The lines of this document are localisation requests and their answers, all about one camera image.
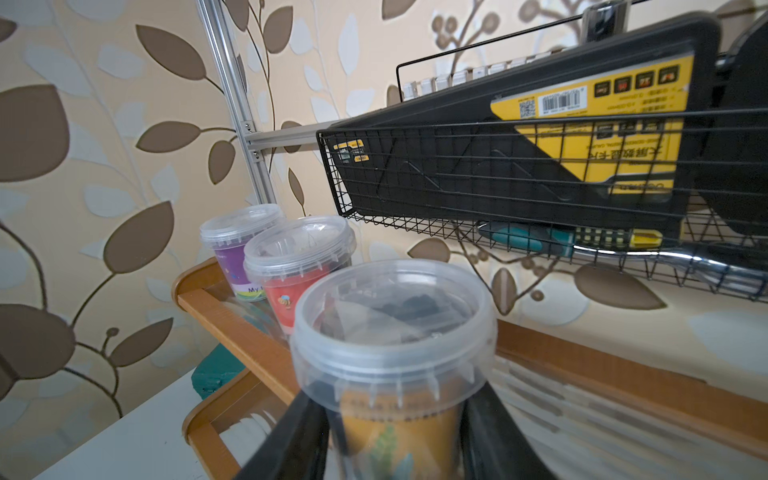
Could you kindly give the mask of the small clear seed cup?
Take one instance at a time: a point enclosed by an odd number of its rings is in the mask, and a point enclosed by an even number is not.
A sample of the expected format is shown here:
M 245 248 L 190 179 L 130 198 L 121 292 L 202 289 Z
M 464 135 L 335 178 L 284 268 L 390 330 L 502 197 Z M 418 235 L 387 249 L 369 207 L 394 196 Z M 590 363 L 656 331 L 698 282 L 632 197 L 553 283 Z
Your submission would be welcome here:
M 339 270 L 300 297 L 290 349 L 326 411 L 345 479 L 457 479 L 465 402 L 488 381 L 493 300 L 471 272 L 432 260 Z

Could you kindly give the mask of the black yellow tool case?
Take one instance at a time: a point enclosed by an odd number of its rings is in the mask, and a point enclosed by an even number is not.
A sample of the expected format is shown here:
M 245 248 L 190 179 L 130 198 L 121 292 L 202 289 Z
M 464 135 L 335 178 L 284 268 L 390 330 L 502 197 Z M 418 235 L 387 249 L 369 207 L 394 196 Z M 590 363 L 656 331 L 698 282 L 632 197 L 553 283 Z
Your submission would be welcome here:
M 684 14 L 344 121 L 326 168 L 365 216 L 677 238 L 719 20 Z

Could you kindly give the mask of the purple label seed cup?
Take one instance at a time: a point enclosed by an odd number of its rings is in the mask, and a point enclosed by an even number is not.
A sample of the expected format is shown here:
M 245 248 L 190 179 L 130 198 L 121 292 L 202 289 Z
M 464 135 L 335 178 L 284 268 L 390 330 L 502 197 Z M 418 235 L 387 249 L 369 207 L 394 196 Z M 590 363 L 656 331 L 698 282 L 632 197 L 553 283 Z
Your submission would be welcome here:
M 244 269 L 245 246 L 256 235 L 284 220 L 277 204 L 260 204 L 211 218 L 200 226 L 202 244 L 213 251 L 239 300 L 255 302 L 265 298 L 263 287 L 251 282 Z

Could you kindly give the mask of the wooden three-tier shelf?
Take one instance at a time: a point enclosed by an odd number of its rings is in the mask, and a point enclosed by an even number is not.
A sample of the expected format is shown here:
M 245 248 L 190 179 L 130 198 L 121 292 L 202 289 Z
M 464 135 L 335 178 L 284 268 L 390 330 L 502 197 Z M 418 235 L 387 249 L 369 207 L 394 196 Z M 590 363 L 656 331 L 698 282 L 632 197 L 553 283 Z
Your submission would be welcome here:
M 215 260 L 175 303 L 245 366 L 190 415 L 215 479 L 763 479 L 767 406 L 496 318 L 429 260 L 314 283 L 288 342 L 227 308 Z

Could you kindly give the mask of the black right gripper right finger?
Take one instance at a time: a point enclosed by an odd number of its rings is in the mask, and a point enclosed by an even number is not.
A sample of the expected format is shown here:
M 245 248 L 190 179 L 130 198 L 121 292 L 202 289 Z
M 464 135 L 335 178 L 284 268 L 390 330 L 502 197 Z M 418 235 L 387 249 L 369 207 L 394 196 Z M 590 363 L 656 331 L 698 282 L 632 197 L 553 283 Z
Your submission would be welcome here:
M 486 383 L 467 399 L 460 423 L 465 479 L 554 479 Z

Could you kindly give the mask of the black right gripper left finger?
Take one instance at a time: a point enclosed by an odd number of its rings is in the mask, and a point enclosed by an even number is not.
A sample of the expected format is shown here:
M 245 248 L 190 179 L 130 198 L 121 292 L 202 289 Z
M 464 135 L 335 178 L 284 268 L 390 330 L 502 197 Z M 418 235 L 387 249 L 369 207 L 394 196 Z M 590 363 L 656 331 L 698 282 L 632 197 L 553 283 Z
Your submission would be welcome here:
M 235 479 L 323 479 L 329 439 L 325 409 L 301 391 Z

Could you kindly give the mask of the green plastic tool case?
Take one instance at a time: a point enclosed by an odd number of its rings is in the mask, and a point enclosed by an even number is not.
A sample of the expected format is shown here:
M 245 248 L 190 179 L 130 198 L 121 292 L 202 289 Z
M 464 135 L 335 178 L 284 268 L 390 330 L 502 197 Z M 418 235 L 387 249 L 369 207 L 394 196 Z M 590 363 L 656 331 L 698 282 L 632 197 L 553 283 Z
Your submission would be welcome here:
M 205 400 L 239 375 L 245 366 L 224 345 L 217 345 L 195 368 L 192 387 Z

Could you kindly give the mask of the red label seed cup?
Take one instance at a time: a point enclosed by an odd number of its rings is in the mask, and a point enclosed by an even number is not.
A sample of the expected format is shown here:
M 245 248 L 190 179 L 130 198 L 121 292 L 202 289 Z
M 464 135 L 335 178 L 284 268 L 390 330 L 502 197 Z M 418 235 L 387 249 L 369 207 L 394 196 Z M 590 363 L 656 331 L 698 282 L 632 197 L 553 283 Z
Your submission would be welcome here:
M 354 230 L 340 216 L 310 216 L 270 227 L 244 248 L 249 280 L 263 287 L 284 334 L 294 331 L 296 304 L 316 281 L 352 264 Z

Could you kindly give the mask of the aluminium frame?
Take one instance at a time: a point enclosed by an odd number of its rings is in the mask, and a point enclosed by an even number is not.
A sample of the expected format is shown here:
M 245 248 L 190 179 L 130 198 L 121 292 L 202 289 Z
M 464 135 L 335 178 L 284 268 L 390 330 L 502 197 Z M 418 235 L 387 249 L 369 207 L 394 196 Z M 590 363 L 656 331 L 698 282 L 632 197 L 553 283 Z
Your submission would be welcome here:
M 235 133 L 245 157 L 254 187 L 256 202 L 278 201 L 271 180 L 272 151 L 286 146 L 315 145 L 316 133 L 333 126 L 334 120 L 286 130 L 260 132 L 253 115 L 244 70 L 237 60 L 238 47 L 234 33 L 227 26 L 227 15 L 220 1 L 198 0 L 198 13 L 207 35 L 223 95 L 232 117 Z

